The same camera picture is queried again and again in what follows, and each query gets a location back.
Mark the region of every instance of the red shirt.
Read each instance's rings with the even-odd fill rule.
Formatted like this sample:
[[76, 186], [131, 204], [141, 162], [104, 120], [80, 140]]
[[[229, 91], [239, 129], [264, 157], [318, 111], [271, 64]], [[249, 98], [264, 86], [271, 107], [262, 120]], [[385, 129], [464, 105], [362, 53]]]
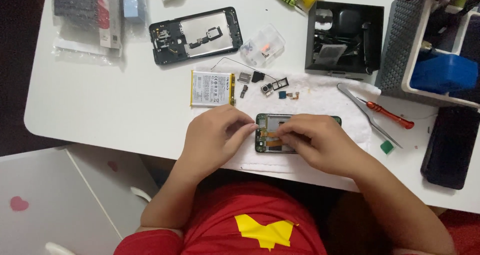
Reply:
[[170, 230], [125, 238], [114, 255], [318, 254], [325, 248], [308, 211], [262, 183], [224, 186], [195, 203], [182, 240]]

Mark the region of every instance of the white cabinet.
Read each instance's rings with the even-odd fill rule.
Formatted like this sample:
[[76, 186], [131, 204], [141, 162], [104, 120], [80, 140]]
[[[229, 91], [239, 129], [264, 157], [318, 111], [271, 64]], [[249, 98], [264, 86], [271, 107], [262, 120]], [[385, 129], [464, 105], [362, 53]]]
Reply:
[[132, 153], [74, 144], [0, 157], [0, 254], [48, 254], [47, 242], [112, 254], [146, 205], [131, 185], [157, 191]]

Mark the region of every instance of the metal pry tool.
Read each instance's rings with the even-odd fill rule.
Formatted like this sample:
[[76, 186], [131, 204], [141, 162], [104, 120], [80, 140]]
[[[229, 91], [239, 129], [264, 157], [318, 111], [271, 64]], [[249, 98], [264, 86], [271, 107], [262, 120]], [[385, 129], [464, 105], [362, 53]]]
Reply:
[[346, 94], [353, 102], [355, 102], [355, 104], [358, 106], [358, 108], [360, 108], [363, 113], [368, 117], [368, 120], [370, 121], [370, 124], [371, 126], [373, 126], [376, 130], [378, 130], [381, 134], [383, 134], [385, 137], [387, 137], [387, 139], [389, 139], [390, 141], [392, 141], [393, 143], [395, 143], [398, 147], [400, 147], [401, 149], [403, 149], [403, 147], [401, 145], [399, 145], [398, 142], [396, 142], [390, 135], [388, 135], [387, 132], [385, 132], [385, 130], [383, 130], [376, 122], [375, 122], [375, 119], [374, 119], [374, 112], [372, 110], [370, 110], [366, 104], [364, 104], [362, 101], [358, 100], [348, 89], [347, 89], [347, 86], [343, 83], [339, 83], [337, 84], [337, 88], [343, 92], [344, 94]]

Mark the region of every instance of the disassembled phone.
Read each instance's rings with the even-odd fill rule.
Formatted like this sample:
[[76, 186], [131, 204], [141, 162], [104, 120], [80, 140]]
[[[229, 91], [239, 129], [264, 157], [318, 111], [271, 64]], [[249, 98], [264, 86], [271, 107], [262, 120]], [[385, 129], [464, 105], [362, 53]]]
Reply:
[[243, 45], [233, 7], [154, 23], [149, 31], [157, 65], [236, 52]]
[[[277, 138], [275, 132], [280, 125], [288, 122], [292, 115], [289, 114], [266, 114], [257, 115], [258, 129], [255, 131], [255, 151], [258, 153], [296, 154], [297, 152]], [[342, 119], [332, 116], [339, 125]]]

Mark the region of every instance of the white towel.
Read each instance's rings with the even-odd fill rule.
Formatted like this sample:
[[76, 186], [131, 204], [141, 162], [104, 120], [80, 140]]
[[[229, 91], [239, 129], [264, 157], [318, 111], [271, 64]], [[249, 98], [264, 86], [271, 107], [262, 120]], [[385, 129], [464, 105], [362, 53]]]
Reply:
[[[210, 70], [210, 67], [197, 67], [195, 70], [228, 72], [235, 74], [236, 78], [238, 78], [240, 72], [253, 74], [251, 69], [240, 65], [218, 65], [212, 70]], [[267, 97], [261, 92], [260, 88], [267, 83], [274, 82], [274, 80], [265, 76], [264, 80], [247, 84], [248, 91], [244, 98], [240, 98], [243, 83], [236, 81], [235, 99], [237, 100], [237, 109], [245, 112], [253, 119], [259, 113], [292, 115], [308, 113], [339, 116], [342, 118], [342, 127], [345, 132], [358, 146], [368, 151], [372, 134], [368, 118], [350, 98], [337, 89], [337, 84], [340, 82], [347, 84], [353, 95], [372, 102], [375, 102], [380, 95], [380, 90], [377, 87], [364, 82], [323, 75], [291, 74], [272, 69], [259, 69], [259, 71], [274, 77], [276, 80], [287, 77], [289, 86], [275, 91]], [[295, 92], [300, 92], [299, 99], [291, 100], [288, 97], [279, 99], [279, 91], [292, 92], [294, 95]], [[206, 110], [208, 108], [193, 107], [191, 109], [192, 119]], [[223, 168], [294, 173], [298, 171], [298, 168], [295, 169], [294, 166], [307, 166], [298, 154], [257, 153], [254, 147], [254, 139], [255, 133], [247, 138], [237, 154]]]

